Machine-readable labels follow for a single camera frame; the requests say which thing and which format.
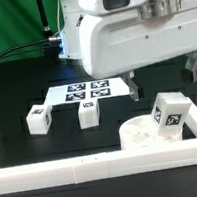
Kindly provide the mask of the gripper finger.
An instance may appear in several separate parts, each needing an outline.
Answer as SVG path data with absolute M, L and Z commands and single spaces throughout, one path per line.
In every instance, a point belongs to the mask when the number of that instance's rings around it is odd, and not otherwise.
M 134 101 L 137 101 L 139 99 L 139 97 L 140 97 L 139 94 L 138 94 L 139 88 L 135 84 L 135 82 L 133 81 L 133 77 L 131 76 L 131 74 L 129 72 L 124 73 L 124 75 L 123 75 L 123 81 L 128 86 L 130 97 L 132 97 L 132 99 Z
M 197 81 L 197 50 L 187 54 L 186 65 L 182 70 L 182 78 L 186 83 Z

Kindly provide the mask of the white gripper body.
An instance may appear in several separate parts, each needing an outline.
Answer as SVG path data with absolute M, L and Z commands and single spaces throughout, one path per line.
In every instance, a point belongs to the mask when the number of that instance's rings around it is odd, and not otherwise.
M 86 72 L 111 77 L 197 50 L 197 8 L 147 20 L 134 10 L 87 15 L 79 31 Z

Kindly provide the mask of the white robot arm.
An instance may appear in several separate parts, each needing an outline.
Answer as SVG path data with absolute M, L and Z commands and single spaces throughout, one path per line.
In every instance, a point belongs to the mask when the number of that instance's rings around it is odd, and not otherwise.
M 61 0 L 63 58 L 91 77 L 119 75 L 142 98 L 134 71 L 180 55 L 186 82 L 197 79 L 197 0 Z

